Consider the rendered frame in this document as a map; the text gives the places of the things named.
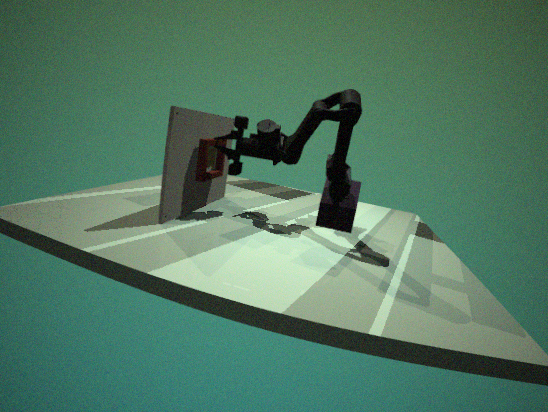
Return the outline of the dark red rectangular picture frame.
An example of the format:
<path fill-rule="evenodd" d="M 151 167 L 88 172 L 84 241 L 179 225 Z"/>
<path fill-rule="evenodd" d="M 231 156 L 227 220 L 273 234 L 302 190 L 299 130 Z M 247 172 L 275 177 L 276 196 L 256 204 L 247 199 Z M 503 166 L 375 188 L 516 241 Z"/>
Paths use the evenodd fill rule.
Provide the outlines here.
<path fill-rule="evenodd" d="M 223 175 L 225 154 L 213 147 L 226 147 L 227 139 L 200 139 L 196 181 L 206 181 Z"/>

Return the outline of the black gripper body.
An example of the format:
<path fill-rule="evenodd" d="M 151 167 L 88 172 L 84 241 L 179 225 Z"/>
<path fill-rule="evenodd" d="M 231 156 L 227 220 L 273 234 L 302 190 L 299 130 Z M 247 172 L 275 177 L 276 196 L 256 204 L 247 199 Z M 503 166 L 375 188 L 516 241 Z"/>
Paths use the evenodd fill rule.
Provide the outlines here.
<path fill-rule="evenodd" d="M 242 170 L 242 162 L 239 162 L 240 156 L 257 157 L 258 140 L 245 138 L 244 130 L 248 130 L 249 118 L 246 116 L 236 116 L 234 126 L 238 131 L 233 131 L 233 137 L 237 139 L 236 150 L 231 152 L 231 160 L 228 167 L 228 175 L 238 175 Z M 258 157 L 257 157 L 258 158 Z"/>

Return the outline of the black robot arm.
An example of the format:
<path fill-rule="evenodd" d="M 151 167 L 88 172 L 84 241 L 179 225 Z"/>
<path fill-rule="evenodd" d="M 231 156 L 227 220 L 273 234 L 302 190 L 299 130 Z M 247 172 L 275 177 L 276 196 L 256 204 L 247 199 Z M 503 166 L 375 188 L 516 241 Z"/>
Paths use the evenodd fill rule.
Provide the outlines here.
<path fill-rule="evenodd" d="M 339 104 L 338 110 L 329 110 Z M 293 135 L 280 132 L 281 125 L 270 119 L 257 123 L 257 134 L 250 133 L 249 138 L 257 139 L 257 157 L 273 160 L 273 165 L 281 162 L 296 164 L 310 136 L 322 121 L 340 122 L 335 152 L 328 154 L 326 173 L 329 180 L 330 198 L 350 198 L 350 166 L 345 163 L 353 127 L 357 124 L 361 110 L 361 95 L 354 89 L 343 90 L 316 100 Z M 332 196 L 332 197 L 331 197 Z"/>

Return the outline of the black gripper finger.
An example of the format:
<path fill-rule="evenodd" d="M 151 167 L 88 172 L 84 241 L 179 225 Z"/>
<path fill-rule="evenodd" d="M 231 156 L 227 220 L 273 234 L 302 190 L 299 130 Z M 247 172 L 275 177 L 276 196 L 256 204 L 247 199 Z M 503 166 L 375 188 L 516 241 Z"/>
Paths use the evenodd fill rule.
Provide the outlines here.
<path fill-rule="evenodd" d="M 221 152 L 223 152 L 228 157 L 228 160 L 231 160 L 231 152 L 235 151 L 234 149 L 229 149 L 229 148 L 222 147 L 222 146 L 219 146 L 219 145 L 215 145 L 213 147 L 215 147 L 218 150 L 220 150 Z"/>
<path fill-rule="evenodd" d="M 214 138 L 214 140 L 220 140 L 220 139 L 235 139 L 235 138 L 232 138 L 233 137 L 233 131 L 231 131 L 230 134 L 228 135 L 225 135 L 225 136 L 222 136 L 222 137 L 216 137 Z"/>

